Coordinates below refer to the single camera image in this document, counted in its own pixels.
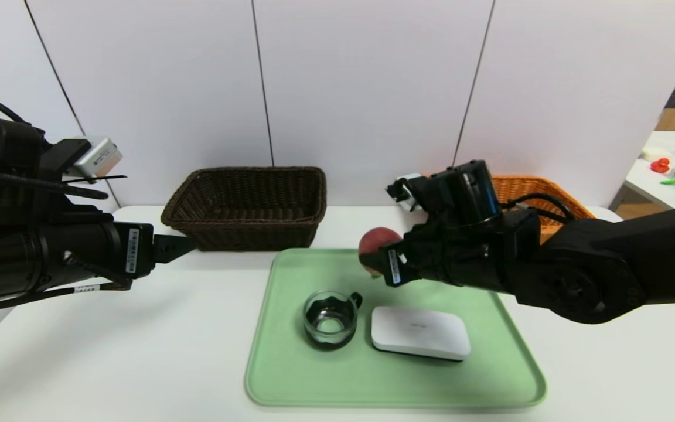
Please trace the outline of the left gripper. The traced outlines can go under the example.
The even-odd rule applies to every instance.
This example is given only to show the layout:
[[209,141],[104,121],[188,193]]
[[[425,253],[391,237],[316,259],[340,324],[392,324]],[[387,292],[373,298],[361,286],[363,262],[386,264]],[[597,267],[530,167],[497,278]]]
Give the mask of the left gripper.
[[195,251],[188,237],[154,235],[152,225],[107,213],[64,213],[51,221],[51,286],[102,277],[118,288]]

